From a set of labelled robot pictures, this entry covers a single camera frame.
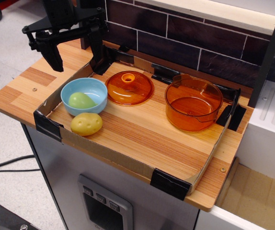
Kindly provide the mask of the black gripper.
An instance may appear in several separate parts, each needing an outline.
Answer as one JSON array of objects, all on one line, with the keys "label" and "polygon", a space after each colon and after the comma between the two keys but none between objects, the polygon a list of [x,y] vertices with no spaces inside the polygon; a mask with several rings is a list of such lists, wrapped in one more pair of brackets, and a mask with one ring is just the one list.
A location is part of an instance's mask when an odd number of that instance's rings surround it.
[{"label": "black gripper", "polygon": [[88,33],[93,54],[90,66],[94,72],[106,72],[108,57],[100,31],[100,28],[105,28],[105,10],[101,7],[80,8],[74,6],[70,0],[44,0],[43,6],[46,17],[22,29],[23,34],[28,34],[31,49],[40,52],[54,71],[63,72],[63,61],[57,42],[54,40],[57,34],[50,34],[46,30],[58,32],[83,22],[91,26],[91,31]]}]

